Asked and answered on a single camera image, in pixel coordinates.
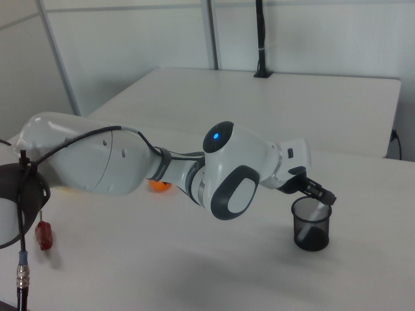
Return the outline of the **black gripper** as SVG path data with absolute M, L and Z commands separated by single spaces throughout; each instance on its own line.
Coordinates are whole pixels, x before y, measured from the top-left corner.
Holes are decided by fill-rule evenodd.
M 332 192 L 323 188 L 316 181 L 307 178 L 307 169 L 305 167 L 291 168 L 288 170 L 288 173 L 289 179 L 279 188 L 280 192 L 285 194 L 304 192 L 324 205 L 332 206 L 335 203 L 337 197 Z

